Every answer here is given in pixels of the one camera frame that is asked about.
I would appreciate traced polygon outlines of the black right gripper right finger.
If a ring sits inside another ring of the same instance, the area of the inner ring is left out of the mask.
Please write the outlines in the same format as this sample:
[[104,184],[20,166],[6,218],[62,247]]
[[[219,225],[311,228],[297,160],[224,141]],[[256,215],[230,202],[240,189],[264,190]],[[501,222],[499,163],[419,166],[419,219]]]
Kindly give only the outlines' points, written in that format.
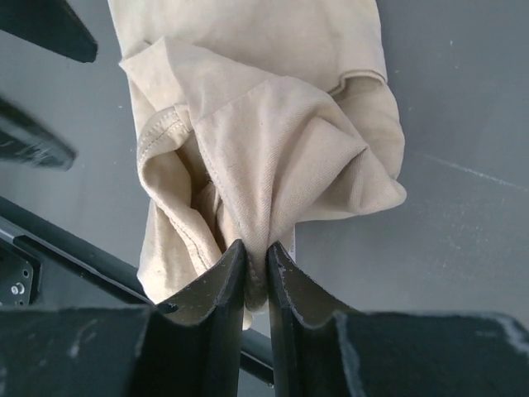
[[361,313],[268,250],[278,396],[525,396],[528,332],[500,313]]

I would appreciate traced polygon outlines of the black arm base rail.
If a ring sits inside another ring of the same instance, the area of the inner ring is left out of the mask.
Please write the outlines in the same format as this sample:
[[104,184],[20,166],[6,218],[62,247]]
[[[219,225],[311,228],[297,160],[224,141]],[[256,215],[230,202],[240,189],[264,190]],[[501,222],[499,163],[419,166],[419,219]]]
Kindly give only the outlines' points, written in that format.
[[[127,304],[150,304],[136,278],[136,269],[115,256],[57,227],[51,222],[1,198],[1,226],[9,224],[15,231],[8,234],[9,242],[24,241],[23,247],[35,249],[52,258],[62,260],[78,277],[95,284],[99,289]],[[242,333],[241,369],[268,387],[274,386],[271,341],[249,329]]]

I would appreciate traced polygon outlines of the beige t shirt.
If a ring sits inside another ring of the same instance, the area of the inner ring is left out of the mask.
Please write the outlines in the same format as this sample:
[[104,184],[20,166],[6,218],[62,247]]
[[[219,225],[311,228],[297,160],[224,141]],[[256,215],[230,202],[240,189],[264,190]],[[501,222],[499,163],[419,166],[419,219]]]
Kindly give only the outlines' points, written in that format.
[[373,1],[111,1],[150,199],[138,279],[158,304],[241,240],[245,314],[296,224],[402,204],[405,146]]

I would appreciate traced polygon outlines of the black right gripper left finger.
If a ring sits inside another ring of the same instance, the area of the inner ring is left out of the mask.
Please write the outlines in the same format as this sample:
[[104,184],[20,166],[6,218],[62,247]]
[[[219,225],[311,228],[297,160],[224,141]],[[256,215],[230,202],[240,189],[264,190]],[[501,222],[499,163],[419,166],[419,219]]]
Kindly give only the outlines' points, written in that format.
[[109,308],[61,308],[38,298],[1,306],[4,396],[234,396],[238,389],[245,252],[235,244],[189,286],[161,304],[127,304],[78,277],[62,260],[6,246],[5,257],[38,271],[39,296],[58,291],[65,270]]

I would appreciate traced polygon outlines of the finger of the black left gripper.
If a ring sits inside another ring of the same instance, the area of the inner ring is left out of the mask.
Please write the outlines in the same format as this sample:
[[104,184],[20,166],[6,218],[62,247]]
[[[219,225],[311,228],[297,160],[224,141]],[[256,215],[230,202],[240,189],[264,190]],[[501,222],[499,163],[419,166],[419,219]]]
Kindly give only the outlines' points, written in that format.
[[1,30],[81,63],[97,58],[98,43],[66,1],[2,0]]
[[69,170],[76,157],[70,145],[1,98],[1,161]]

